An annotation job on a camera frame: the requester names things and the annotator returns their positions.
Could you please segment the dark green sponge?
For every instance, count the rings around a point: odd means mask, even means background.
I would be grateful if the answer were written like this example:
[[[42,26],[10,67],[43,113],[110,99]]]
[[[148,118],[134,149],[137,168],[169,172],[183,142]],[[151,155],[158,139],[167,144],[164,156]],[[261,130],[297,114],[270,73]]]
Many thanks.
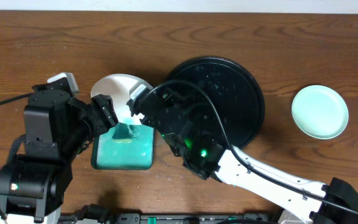
[[[132,125],[118,123],[114,127],[114,133],[112,140],[118,143],[129,143],[132,142],[134,138],[134,128]]]

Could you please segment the white plate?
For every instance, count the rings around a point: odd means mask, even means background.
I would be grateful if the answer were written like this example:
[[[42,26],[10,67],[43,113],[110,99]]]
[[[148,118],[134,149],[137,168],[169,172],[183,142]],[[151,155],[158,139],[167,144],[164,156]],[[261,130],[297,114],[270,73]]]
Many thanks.
[[[126,103],[130,100],[129,90],[143,80],[139,77],[118,73],[108,75],[96,82],[91,89],[91,97],[96,95],[109,95],[113,101],[113,107],[118,121],[124,124],[140,125],[144,118],[142,113],[131,116],[130,108]]]

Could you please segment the light green plate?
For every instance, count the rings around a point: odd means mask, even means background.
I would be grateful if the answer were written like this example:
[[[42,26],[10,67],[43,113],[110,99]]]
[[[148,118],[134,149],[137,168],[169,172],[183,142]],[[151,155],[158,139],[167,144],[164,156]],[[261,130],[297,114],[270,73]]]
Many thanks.
[[[349,110],[342,96],[323,85],[302,88],[293,98],[291,115],[301,131],[322,140],[338,137],[349,122]]]

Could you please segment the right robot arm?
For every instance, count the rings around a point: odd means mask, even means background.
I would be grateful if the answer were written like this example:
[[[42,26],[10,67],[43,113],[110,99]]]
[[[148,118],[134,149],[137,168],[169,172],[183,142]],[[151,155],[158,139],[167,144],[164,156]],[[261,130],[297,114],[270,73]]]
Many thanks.
[[[183,165],[202,179],[253,192],[303,223],[358,223],[358,193],[347,182],[303,179],[242,151],[260,129],[259,90],[217,93],[187,83],[131,88],[128,107],[155,128]]]

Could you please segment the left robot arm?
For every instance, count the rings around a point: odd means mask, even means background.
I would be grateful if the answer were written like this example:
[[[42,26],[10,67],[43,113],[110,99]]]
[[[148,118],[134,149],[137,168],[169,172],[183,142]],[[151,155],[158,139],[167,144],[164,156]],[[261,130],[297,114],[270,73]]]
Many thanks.
[[[78,92],[68,72],[33,86],[24,108],[25,134],[12,143],[0,169],[0,223],[57,223],[72,162],[117,125],[109,95],[87,104]]]

